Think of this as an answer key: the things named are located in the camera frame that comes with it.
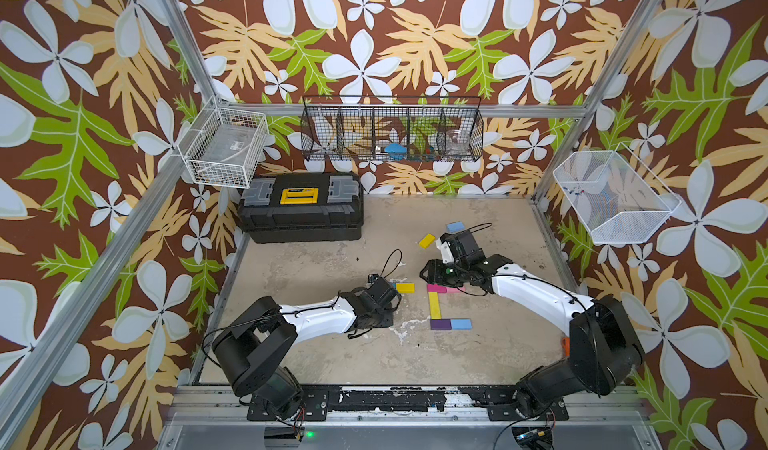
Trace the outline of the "magenta block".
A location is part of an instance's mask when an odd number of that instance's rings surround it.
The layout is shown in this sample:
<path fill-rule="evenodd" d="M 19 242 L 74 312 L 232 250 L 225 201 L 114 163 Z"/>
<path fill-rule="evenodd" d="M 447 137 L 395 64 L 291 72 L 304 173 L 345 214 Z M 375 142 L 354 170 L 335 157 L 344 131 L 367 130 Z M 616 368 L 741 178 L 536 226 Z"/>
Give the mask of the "magenta block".
<path fill-rule="evenodd" d="M 443 286 L 435 285 L 435 284 L 428 284 L 427 285 L 427 291 L 429 293 L 437 293 L 437 294 L 444 294 L 448 292 L 448 289 Z"/>

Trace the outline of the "small yellow block top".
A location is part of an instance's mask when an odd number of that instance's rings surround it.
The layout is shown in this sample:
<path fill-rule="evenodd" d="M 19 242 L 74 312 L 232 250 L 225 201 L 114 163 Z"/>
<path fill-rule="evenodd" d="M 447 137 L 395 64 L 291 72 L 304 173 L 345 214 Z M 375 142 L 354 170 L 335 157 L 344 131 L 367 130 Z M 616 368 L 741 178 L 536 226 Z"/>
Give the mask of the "small yellow block top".
<path fill-rule="evenodd" d="M 433 244 L 435 241 L 436 241 L 436 237 L 435 237 L 433 234 L 431 234 L 431 233 L 428 233 L 427 235 L 425 235 L 425 236 L 424 236 L 424 237 L 423 237 L 423 238 L 420 240 L 420 242 L 419 242 L 419 246 L 420 246 L 422 249 L 427 249 L 427 248 L 428 248 L 430 245 L 432 245 L 432 244 Z"/>

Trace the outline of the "long yellow block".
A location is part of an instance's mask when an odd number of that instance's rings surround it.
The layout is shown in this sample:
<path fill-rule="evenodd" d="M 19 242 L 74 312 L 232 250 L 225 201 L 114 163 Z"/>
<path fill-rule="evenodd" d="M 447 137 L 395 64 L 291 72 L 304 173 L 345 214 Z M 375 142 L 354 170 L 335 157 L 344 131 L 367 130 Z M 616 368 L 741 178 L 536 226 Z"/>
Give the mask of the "long yellow block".
<path fill-rule="evenodd" d="M 439 303 L 439 294 L 435 292 L 428 293 L 429 312 L 431 320 L 440 320 L 442 318 L 441 308 Z"/>

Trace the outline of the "light blue block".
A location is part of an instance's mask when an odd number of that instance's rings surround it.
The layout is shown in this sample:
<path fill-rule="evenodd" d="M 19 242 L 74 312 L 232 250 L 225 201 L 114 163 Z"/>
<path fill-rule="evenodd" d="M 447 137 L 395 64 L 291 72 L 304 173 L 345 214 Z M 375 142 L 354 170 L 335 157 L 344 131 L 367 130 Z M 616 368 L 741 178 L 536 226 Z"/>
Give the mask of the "light blue block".
<path fill-rule="evenodd" d="M 454 318 L 450 320 L 452 330 L 471 330 L 472 321 L 464 318 Z"/>
<path fill-rule="evenodd" d="M 446 229 L 450 233 L 455 233 L 464 230 L 465 226 L 462 222 L 451 222 L 446 225 Z"/>

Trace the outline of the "purple block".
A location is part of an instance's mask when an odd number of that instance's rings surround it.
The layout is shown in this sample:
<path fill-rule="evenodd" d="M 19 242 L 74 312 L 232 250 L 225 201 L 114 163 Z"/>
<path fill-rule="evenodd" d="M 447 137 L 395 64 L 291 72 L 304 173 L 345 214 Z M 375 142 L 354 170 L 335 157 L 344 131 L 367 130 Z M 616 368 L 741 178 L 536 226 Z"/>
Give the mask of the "purple block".
<path fill-rule="evenodd" d="M 449 331 L 452 329 L 451 319 L 430 319 L 430 329 L 433 331 Z"/>

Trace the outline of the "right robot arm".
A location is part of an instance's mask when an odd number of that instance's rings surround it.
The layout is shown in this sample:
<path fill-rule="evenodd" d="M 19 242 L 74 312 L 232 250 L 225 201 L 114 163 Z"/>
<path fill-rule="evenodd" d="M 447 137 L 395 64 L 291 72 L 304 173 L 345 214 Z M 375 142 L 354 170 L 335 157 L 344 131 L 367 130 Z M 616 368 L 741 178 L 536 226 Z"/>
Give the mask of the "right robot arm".
<path fill-rule="evenodd" d="M 539 367 L 515 384 L 513 407 L 521 419 L 543 414 L 556 401 L 582 391 L 606 396 L 644 363 L 645 351 L 622 303 L 573 293 L 525 270 L 499 254 L 485 255 L 473 233 L 445 233 L 440 257 L 420 277 L 428 284 L 478 287 L 514 301 L 563 332 L 569 353 Z"/>

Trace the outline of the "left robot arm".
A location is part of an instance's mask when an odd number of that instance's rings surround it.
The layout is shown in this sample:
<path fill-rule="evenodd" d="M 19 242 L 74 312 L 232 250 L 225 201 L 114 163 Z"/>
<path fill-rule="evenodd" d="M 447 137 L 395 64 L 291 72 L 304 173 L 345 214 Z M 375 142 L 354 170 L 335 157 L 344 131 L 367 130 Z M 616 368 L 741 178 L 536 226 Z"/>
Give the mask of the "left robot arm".
<path fill-rule="evenodd" d="M 282 365 L 292 347 L 326 335 L 354 339 L 389 328 L 401 301 L 395 286 L 373 274 L 367 285 L 320 303 L 279 305 L 261 297 L 205 340 L 234 395 L 249 396 L 269 417 L 285 421 L 299 414 L 304 400 L 298 379 Z"/>

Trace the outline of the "blue object in basket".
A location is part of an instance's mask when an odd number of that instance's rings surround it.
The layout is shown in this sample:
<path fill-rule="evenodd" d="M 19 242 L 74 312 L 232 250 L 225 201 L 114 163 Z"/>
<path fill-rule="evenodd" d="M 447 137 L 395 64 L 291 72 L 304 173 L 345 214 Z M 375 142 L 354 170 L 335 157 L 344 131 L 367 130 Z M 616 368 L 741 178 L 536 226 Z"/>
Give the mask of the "blue object in basket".
<path fill-rule="evenodd" d="M 393 161 L 404 159 L 408 155 L 406 147 L 398 143 L 390 143 L 385 147 L 385 154 Z"/>

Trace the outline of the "orange handled tool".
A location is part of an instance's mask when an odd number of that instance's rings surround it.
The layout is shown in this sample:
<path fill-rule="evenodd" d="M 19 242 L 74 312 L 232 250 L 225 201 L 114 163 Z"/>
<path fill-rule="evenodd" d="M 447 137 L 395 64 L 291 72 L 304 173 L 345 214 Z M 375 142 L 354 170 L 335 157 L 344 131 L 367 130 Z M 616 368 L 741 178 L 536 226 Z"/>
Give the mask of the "orange handled tool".
<path fill-rule="evenodd" d="M 570 339 L 568 337 L 565 337 L 562 339 L 562 348 L 564 352 L 565 357 L 570 356 Z"/>

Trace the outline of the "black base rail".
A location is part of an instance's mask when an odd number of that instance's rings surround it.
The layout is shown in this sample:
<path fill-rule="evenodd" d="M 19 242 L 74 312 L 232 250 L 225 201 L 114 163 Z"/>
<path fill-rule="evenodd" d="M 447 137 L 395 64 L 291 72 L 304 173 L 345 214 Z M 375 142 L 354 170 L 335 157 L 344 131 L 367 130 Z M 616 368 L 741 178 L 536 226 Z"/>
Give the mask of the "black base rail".
<path fill-rule="evenodd" d="M 329 414 L 382 412 L 387 414 L 446 414 L 455 409 L 480 409 L 491 421 L 520 417 L 512 385 L 361 386 L 306 384 L 298 408 L 304 419 L 326 421 Z"/>

